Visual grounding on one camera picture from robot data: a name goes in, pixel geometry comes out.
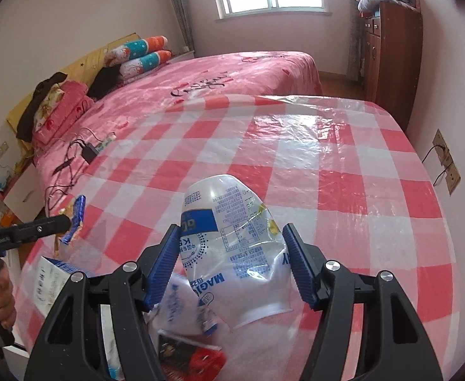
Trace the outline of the left hand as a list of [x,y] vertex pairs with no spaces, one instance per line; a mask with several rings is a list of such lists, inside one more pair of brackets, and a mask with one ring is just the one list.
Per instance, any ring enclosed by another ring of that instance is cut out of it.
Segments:
[[16,300],[13,284],[5,262],[0,259],[0,324],[11,331],[16,322]]

